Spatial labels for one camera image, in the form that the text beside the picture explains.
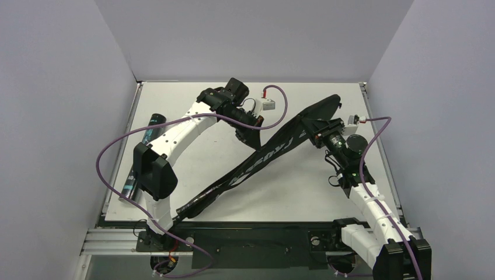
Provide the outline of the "black Crossway racket bag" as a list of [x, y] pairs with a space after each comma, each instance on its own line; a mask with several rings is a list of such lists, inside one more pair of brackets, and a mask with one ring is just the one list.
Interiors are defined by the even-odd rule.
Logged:
[[177, 225], [186, 218], [195, 218], [222, 193], [242, 184], [270, 162], [305, 142], [309, 136], [305, 132], [302, 120], [331, 120], [340, 107], [341, 97], [333, 94], [300, 111], [261, 146], [260, 150], [253, 152], [234, 169], [178, 208], [176, 210], [177, 215], [173, 218], [173, 224]]

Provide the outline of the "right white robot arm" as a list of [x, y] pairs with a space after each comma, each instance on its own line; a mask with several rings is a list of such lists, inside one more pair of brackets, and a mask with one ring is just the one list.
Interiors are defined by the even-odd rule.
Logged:
[[305, 131], [316, 148], [327, 148], [326, 161], [333, 164], [339, 186], [360, 210], [368, 226], [345, 222], [330, 234], [337, 250], [351, 248], [372, 269], [374, 279], [431, 279], [431, 246], [416, 238], [386, 204], [384, 196], [365, 165], [365, 156], [388, 124], [368, 141], [355, 133], [360, 124], [372, 119], [350, 118], [305, 120]]

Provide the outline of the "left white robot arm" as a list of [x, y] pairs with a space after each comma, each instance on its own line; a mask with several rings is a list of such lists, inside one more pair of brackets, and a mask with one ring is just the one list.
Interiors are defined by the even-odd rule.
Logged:
[[137, 185], [143, 190], [146, 209], [151, 215], [148, 227], [153, 231], [151, 243], [160, 251], [173, 246], [174, 234], [170, 213], [170, 195], [178, 179], [173, 165], [187, 147], [209, 127], [225, 116], [236, 122], [236, 137], [245, 145], [259, 150], [263, 117], [240, 108], [249, 88], [231, 78], [226, 86], [203, 90], [184, 115], [184, 122], [169, 128], [150, 144], [138, 144], [133, 151], [133, 168]]

